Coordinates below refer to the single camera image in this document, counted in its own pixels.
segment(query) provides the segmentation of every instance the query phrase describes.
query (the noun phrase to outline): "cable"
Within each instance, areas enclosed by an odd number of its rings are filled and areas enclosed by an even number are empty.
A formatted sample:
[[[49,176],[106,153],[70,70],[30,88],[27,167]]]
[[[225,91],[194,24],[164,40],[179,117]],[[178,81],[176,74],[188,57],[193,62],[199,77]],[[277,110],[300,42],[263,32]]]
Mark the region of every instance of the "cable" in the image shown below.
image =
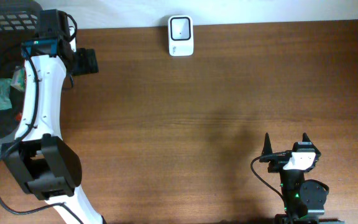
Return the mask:
[[[2,64],[1,59],[3,58],[3,56],[5,56],[8,52],[10,52],[11,50],[15,49],[16,47],[20,47],[20,44],[21,43],[12,45],[12,46],[8,47],[7,49],[5,49],[2,53],[0,53],[0,64]]]
[[[66,16],[69,17],[69,18],[71,19],[71,21],[73,21],[73,24],[74,24],[74,34],[71,35],[71,37],[70,37],[70,42],[71,42],[71,41],[74,40],[74,38],[77,36],[77,30],[78,30],[78,28],[77,28],[77,22],[75,22],[75,20],[74,20],[74,18],[73,18],[72,15],[66,14]]]
[[[70,75],[70,83],[71,83],[71,87],[69,87],[69,88],[65,88],[65,87],[63,87],[63,90],[64,90],[64,91],[71,90],[72,88],[74,88],[74,78],[73,78],[73,72],[70,72],[68,75]]]
[[[254,162],[257,161],[258,159],[263,159],[264,156],[258,156],[256,157],[254,160],[252,160],[251,162],[251,171],[254,173],[254,175],[262,182],[264,183],[268,188],[272,189],[274,192],[276,192],[278,194],[278,196],[280,196],[280,198],[283,200],[284,203],[284,207],[287,207],[287,203],[285,202],[284,196],[278,191],[276,190],[274,187],[272,187],[270,184],[268,184],[264,179],[262,179],[254,170]],[[287,212],[288,214],[288,218],[290,219],[290,223],[293,224],[293,220],[292,220],[292,216],[290,212]]]
[[[27,49],[25,47],[22,48],[24,53],[26,54],[27,59],[30,62],[32,71],[34,73],[34,82],[35,82],[35,102],[34,102],[34,112],[32,115],[32,119],[30,124],[28,124],[28,128],[26,130],[26,132],[19,138],[15,139],[13,144],[3,153],[0,155],[0,163],[3,159],[5,159],[10,153],[12,153],[14,150],[16,150],[16,146],[31,132],[31,129],[34,127],[34,123],[35,120],[37,118],[37,110],[38,110],[38,98],[39,98],[39,79],[38,79],[38,75],[37,75],[37,70],[35,69],[35,65],[33,63],[33,61],[31,60],[30,54],[27,51]],[[83,224],[83,222],[80,220],[80,218],[78,218],[78,216],[76,216],[64,203],[53,203],[50,205],[45,205],[43,207],[39,207],[36,209],[32,209],[32,210],[28,210],[28,211],[24,211],[24,212],[18,212],[15,211],[13,209],[11,209],[9,206],[7,206],[4,201],[2,200],[1,196],[0,196],[0,205],[7,210],[8,212],[14,214],[14,215],[28,215],[31,213],[35,213],[35,212],[39,212],[48,208],[52,208],[54,206],[61,206],[62,208],[64,208],[68,213],[70,213],[80,224]]]

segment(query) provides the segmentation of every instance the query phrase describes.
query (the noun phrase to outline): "white wall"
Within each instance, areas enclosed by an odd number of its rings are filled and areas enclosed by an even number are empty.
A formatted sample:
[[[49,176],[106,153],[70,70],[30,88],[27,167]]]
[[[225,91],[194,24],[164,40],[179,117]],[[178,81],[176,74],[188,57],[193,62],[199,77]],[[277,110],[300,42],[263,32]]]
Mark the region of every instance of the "white wall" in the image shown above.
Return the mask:
[[[71,14],[79,28],[166,25],[188,14],[194,25],[358,19],[358,0],[36,0]]]

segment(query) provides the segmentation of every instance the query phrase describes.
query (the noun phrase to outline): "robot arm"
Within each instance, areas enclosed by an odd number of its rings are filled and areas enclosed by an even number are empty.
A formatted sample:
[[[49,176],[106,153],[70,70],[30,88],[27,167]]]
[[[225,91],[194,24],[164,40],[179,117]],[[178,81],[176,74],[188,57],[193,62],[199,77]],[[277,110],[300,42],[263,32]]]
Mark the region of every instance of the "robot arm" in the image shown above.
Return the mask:
[[[18,149],[4,158],[4,162],[25,193],[34,194],[47,204],[64,203],[84,224],[106,223],[86,198],[81,187],[80,159],[63,142],[60,132],[63,81],[68,73],[98,72],[94,50],[79,49],[76,53],[73,36],[76,30],[69,28],[67,14],[61,11],[40,12],[37,31],[37,38],[22,44],[27,56],[26,91],[23,116],[15,139],[29,129],[34,113],[35,123],[17,145]],[[34,79],[34,72],[37,72],[38,80]],[[2,145],[1,154],[10,146]],[[79,223],[63,207],[54,208],[66,223]]]
[[[341,221],[321,222],[324,215],[324,204],[329,187],[317,180],[305,180],[304,173],[311,171],[321,153],[303,133],[301,142],[296,142],[292,150],[273,153],[269,135],[265,135],[265,144],[259,162],[268,162],[269,173],[279,173],[281,192],[277,192],[284,201],[287,215],[276,215],[275,223],[344,223]]]

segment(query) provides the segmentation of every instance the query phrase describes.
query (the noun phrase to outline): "wooden table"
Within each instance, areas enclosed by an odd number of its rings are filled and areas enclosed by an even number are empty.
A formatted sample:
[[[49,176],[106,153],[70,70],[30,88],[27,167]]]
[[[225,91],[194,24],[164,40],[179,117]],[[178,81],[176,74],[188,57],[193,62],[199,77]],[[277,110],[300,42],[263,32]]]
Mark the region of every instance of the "wooden table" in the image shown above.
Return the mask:
[[[196,26],[195,53],[173,58],[166,28],[80,30],[100,72],[62,94],[65,142],[108,223],[246,222],[283,213],[250,171],[264,134],[274,151],[303,132],[322,153],[306,175],[328,184],[325,218],[358,223],[358,21]],[[278,174],[256,171],[274,187]],[[5,166],[0,191],[24,195]],[[0,223],[63,223],[55,210]]]

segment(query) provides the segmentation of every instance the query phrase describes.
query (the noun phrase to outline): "white bracket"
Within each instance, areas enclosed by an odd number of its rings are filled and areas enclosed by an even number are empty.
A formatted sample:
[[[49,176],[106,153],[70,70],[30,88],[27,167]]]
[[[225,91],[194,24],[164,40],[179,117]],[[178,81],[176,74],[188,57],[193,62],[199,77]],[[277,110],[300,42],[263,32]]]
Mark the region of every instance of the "white bracket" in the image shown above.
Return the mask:
[[[307,170],[313,165],[315,152],[292,152],[291,158],[287,164],[283,167],[284,170]]]

